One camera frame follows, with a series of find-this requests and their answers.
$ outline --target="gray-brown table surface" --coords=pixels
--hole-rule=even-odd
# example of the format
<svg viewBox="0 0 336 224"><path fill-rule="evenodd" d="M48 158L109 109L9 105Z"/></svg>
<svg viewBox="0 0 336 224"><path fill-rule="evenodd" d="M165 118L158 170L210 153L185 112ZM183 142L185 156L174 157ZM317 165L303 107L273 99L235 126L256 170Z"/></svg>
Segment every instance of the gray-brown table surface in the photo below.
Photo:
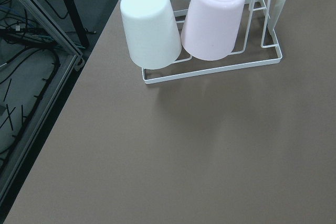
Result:
<svg viewBox="0 0 336 224"><path fill-rule="evenodd" d="M147 86L117 6L10 223L336 223L335 0L288 0L280 64Z"/></svg>

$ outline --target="drying rack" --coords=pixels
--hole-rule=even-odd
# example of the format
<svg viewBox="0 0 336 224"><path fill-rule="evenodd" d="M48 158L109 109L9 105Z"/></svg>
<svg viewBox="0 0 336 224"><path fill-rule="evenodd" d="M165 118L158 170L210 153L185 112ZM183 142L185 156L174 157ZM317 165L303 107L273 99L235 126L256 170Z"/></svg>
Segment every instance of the drying rack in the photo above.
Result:
<svg viewBox="0 0 336 224"><path fill-rule="evenodd" d="M258 60L258 61L251 61L251 62L240 63L240 64L229 65L229 66L207 68L207 69L196 70L196 71L188 71L184 73L171 74L171 75L166 75L166 76L151 78L151 79L146 76L146 69L142 68L143 81L146 84L153 84L153 83L158 83L158 82L163 82L163 81L170 81L170 80L177 80L177 79L182 79L182 78L187 78L187 77L200 76L200 75L209 74L209 73L218 73L218 72L224 72L224 71L229 71L229 70L251 68L251 67L258 67L258 66L265 66L265 65L279 63L282 59L282 52L281 52L280 44L279 44L279 41L278 41L278 38L275 32L275 26L277 24L281 11L285 5L285 2L286 0L276 0L274 9L272 10L272 15L270 16L271 0L267 0L267 3L265 3L264 0L245 0L245 5L248 5L249 16L248 16L247 28L245 31L243 48L239 51L234 51L231 54L229 54L229 55L238 55L238 54L242 54L243 52L245 52L245 49L248 43L248 35L250 31L250 25L251 25L251 21L253 18L253 14L254 12L262 11L265 19L264 19L264 26L262 29L263 31L262 31L262 36L261 36L260 50L265 49L265 48L271 48L271 47L275 48L276 55L277 55L275 59ZM255 8L256 3L259 3L260 7ZM188 9L174 11L174 16L176 18L186 16L187 11ZM177 21L177 23L178 24L184 23L184 20L179 20ZM269 32L272 38L272 41L273 41L271 45L264 45L265 34L267 31ZM193 56L190 55L188 58L176 60L172 64L179 64L182 62L186 62L186 61L191 60L192 58Z"/></svg>

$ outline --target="pink cup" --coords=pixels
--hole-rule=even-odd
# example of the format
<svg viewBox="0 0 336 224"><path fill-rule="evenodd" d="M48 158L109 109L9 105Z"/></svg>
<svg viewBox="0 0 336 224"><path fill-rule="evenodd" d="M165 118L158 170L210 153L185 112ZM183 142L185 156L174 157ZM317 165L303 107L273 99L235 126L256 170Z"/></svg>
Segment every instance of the pink cup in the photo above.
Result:
<svg viewBox="0 0 336 224"><path fill-rule="evenodd" d="M185 50L218 60L234 49L245 0L191 0L181 33Z"/></svg>

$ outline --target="brown table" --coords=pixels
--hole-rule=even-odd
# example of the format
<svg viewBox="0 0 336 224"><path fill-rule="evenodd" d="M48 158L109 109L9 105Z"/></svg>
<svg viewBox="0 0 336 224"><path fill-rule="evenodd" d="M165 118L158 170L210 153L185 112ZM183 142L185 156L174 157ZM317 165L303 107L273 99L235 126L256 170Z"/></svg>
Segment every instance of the brown table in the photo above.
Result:
<svg viewBox="0 0 336 224"><path fill-rule="evenodd" d="M147 86L114 10L10 223L335 223L334 0L288 0L280 64Z"/></svg>

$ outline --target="floor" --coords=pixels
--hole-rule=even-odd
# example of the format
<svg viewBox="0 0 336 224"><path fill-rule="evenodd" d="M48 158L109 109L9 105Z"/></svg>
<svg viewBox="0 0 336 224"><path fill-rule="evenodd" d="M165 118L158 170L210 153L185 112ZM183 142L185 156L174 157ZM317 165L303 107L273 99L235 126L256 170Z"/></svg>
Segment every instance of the floor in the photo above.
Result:
<svg viewBox="0 0 336 224"><path fill-rule="evenodd" d="M64 31L74 31L72 22L69 17L66 19L59 19L51 8L45 4L43 0L39 0L43 7L49 12L49 14L56 20ZM64 3L62 0L49 0L52 6L57 10L60 15L66 13ZM83 50L83 58L87 60L106 24L106 21L110 17L118 0L75 0L79 15L82 19L83 25L88 31L95 31L95 34L88 34L90 46ZM75 33L68 33L68 35L78 42L78 38ZM28 175L35 159L37 158L43 144L48 137L52 126L54 125L62 107L64 106L73 86L76 83L80 75L80 71L73 71L66 82L62 92L60 93L54 107L50 111L50 114L43 125L38 137L36 138L34 145L27 156L23 166L21 167L18 176L16 177L10 192L6 196L4 203L0 206L0 222L4 221L5 216L8 214L11 205L13 204L26 176Z"/></svg>

